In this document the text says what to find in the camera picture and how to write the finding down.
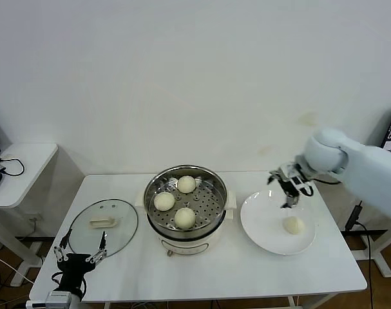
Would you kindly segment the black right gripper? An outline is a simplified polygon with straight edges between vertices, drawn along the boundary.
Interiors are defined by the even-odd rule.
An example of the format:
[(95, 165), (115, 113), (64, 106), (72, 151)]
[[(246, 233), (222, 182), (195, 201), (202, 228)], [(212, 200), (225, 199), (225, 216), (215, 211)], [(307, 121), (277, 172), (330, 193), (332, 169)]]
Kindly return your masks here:
[(267, 180), (267, 185), (270, 185), (273, 181), (280, 181), (286, 196), (286, 202), (281, 206), (282, 209), (291, 209), (298, 204), (298, 196), (303, 193), (302, 179), (299, 176), (286, 177), (280, 175), (279, 172), (270, 172), (270, 176)]

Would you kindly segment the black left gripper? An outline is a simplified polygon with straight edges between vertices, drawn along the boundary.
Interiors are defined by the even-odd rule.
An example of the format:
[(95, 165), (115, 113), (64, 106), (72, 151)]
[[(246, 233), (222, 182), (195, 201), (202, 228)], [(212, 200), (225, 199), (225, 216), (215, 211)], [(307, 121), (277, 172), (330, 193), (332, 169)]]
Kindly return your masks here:
[(86, 292), (87, 284), (84, 278), (85, 274), (95, 270), (107, 256), (106, 249), (106, 231), (102, 232), (98, 251), (93, 254), (66, 254), (72, 229), (62, 237), (59, 244), (53, 247), (53, 253), (57, 260), (57, 268), (60, 270), (61, 279), (56, 291), (61, 292)]

